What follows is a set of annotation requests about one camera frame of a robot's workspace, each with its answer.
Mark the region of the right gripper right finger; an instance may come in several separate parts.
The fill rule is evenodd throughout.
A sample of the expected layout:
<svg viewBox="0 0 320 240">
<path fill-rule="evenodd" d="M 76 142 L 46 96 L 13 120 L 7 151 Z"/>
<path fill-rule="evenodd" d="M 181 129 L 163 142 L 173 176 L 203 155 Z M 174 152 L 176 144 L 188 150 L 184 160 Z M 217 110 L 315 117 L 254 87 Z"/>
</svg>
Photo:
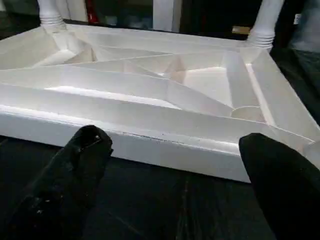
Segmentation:
<svg viewBox="0 0 320 240">
<path fill-rule="evenodd" d="M 288 145 L 261 133 L 238 141 L 264 217 L 278 240 L 320 238 L 320 171 Z"/>
</svg>

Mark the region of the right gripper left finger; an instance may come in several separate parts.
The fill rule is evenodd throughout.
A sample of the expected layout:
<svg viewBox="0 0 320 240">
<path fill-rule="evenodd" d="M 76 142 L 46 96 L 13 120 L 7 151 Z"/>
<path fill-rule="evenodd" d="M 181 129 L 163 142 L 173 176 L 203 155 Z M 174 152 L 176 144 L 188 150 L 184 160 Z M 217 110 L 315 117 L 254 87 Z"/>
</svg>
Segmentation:
<svg viewBox="0 0 320 240">
<path fill-rule="evenodd" d="M 95 125 L 78 129 L 7 208 L 6 240 L 80 240 L 113 141 Z"/>
</svg>

